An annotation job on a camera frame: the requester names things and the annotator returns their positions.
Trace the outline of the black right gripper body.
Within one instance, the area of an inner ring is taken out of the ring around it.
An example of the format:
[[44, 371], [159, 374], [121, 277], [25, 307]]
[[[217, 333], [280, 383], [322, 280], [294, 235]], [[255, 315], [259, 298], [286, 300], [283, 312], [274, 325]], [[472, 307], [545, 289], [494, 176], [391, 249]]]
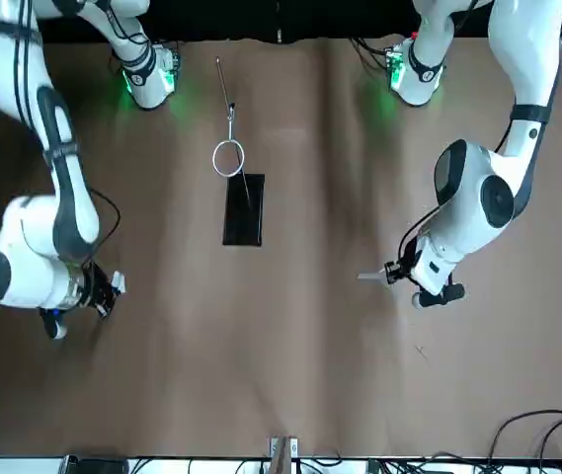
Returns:
[[85, 287], [81, 304], [83, 307], [94, 307], [94, 303], [105, 300], [104, 289], [108, 282], [107, 275], [96, 263], [88, 263], [84, 268]]

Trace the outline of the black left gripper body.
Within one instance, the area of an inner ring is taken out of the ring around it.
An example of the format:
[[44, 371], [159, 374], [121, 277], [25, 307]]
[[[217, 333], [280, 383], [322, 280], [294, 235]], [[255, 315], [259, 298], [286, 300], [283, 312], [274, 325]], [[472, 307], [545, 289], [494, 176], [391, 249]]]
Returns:
[[413, 284], [416, 283], [416, 280], [412, 277], [411, 271], [415, 265], [416, 257], [415, 251], [406, 251], [402, 254], [402, 256], [398, 260], [398, 276], [400, 279], [407, 279], [408, 281], [412, 282]]

